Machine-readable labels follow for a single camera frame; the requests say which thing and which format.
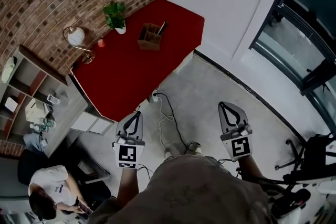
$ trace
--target man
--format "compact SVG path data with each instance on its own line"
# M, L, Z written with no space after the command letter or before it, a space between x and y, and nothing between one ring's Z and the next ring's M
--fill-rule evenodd
M262 177L251 156L240 159L239 165L243 175ZM118 197L93 212L89 224L272 222L262 188L232 176L214 158L203 157L200 147L194 155L173 157L166 152L166 161L141 193L136 171L123 169ZM273 185L272 191L281 188Z
M86 200L92 205L94 200L103 201L111 196L106 186L102 190L95 184L80 186L80 191L64 166L40 169L35 172L28 187L29 203L40 219L54 219L57 209L83 214L79 204L89 208Z

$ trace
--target shelf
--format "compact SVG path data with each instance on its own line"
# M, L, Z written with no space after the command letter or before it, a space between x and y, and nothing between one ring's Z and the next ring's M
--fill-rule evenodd
M12 131L12 127L13 127L13 123L15 121L15 118L18 114L18 112L20 111L21 105L24 102L24 100L26 99L26 95L24 95L23 93L20 93L18 95L18 105L16 107L16 110L13 112L13 116L11 120L7 120L5 128L4 128L4 132L5 132L5 140L8 140L9 135Z
M20 91L23 94L30 95L30 88L29 86L25 85L21 81L17 80L16 78L12 78L9 82L9 86L14 88L15 90Z
M21 64L17 67L13 74L12 79L17 79L25 85L32 85L36 77L42 70L38 69L36 66L32 65L27 59L23 59Z
M15 134L12 132L9 134L7 141L10 143L14 143L14 144L25 145L25 141L23 140L23 135Z
M19 46L19 52L25 57L25 59L27 61L32 63L36 68L44 70L51 77L53 77L54 79L58 80L60 83L67 86L67 81L66 81L64 76L61 76L54 69L52 69L50 66L46 65L43 61L38 59L32 52L27 50L22 45Z
M32 100L32 97L26 97L21 104L21 109L17 112L15 116L15 121L13 123L11 133L25 135L30 132L29 125L31 122L28 122L26 119L26 107L29 102Z
M42 82L37 92L48 96L51 94L55 97L58 97L61 93L65 92L67 87L63 84L60 84L57 80L52 77L46 77L46 79Z
M23 56L20 55L19 53L15 53L14 57L16 58L16 63L15 63L15 67L13 69L13 72L10 74L8 81L11 80L12 76L14 75L14 73L16 72L17 68L20 66L22 60L23 60ZM3 95L7 89L8 83L2 83L0 82L0 99L3 98Z
M10 111L7 107L0 104L0 117L3 117L5 119L11 120L14 117L14 114L12 111Z
M35 79L33 80L33 82L30 85L30 95L34 96L34 94L36 93L37 89L41 86L41 84L43 83L43 81L46 79L47 74L45 74L43 71L40 71Z
M53 106L53 104L50 103L50 102L47 100L47 96L44 95L43 93L36 92L36 93L34 94L33 98L35 98L35 99L38 100L38 101L41 101L41 102L44 103L44 104L47 104L47 105L51 106L51 107Z
M8 140L9 134L11 133L12 126L13 126L13 120L7 120L4 129L4 136L6 141Z

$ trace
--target potted plant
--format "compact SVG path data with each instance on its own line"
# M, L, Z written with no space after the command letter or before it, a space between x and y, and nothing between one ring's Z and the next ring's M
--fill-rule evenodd
M103 8L103 13L106 14L106 23L110 28L117 30L119 34L126 32L125 18L123 12L125 4L123 2L111 2Z

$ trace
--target white cable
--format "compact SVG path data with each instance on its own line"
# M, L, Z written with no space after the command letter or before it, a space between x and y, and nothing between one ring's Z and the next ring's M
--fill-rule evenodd
M162 142L162 130L161 130L161 125L160 123L163 122L164 120L169 120L169 121L173 121L174 120L174 117L173 116L166 116L163 112L162 112L162 99L161 97L157 97L160 99L161 101L161 105L160 105L160 112L161 114L164 116L164 118L162 120L159 121L159 130L160 130L160 142L161 142L161 145L163 146L163 151L165 152L166 151L166 147L164 146L163 142Z

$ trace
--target wooden shelf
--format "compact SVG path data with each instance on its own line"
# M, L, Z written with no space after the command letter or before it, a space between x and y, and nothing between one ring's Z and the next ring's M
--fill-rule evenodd
M15 111L13 112L13 116L12 116L12 119L11 120L7 120L7 123L5 125L5 139L6 141L8 141L8 138L9 138L9 134L11 133L11 130L12 130L12 127L13 127L13 123L15 121L15 118L18 114L18 111L20 110L21 108L21 105L22 103L24 102L24 100L26 99L26 95L24 95L23 93L20 93L19 96L17 97L17 107L15 109Z
M38 101L41 101L41 102L44 103L44 104L53 106L52 103L50 103L49 101L47 101L47 96L44 95L43 93L36 92L36 93L34 94L33 98L35 98L35 99L38 100Z
M30 63L36 66L40 70L44 70L49 76L53 77L54 79L58 80L60 83L67 86L67 81L64 76L57 73L54 69L50 66L46 65L43 61L38 59L32 52L27 50L24 46L19 46L19 52L27 59Z
M14 114L9 109L7 109L4 105L0 105L0 117L3 117L8 120L12 120L14 117Z
M53 107L47 101L48 94L56 89L67 89L65 77L46 65L22 45L14 52L15 67L7 83L0 82L0 140L24 144L23 136L30 131L25 108L32 98ZM16 98L18 106L14 112L5 107L6 100Z
M9 86L13 87L15 90L20 91L23 94L30 95L30 87L17 80L16 78L12 78L9 82Z
M47 74L45 74L43 71L40 71L37 74L32 84L30 85L29 93L31 96L34 96L37 89L41 86L42 82L46 79L46 77L47 77Z

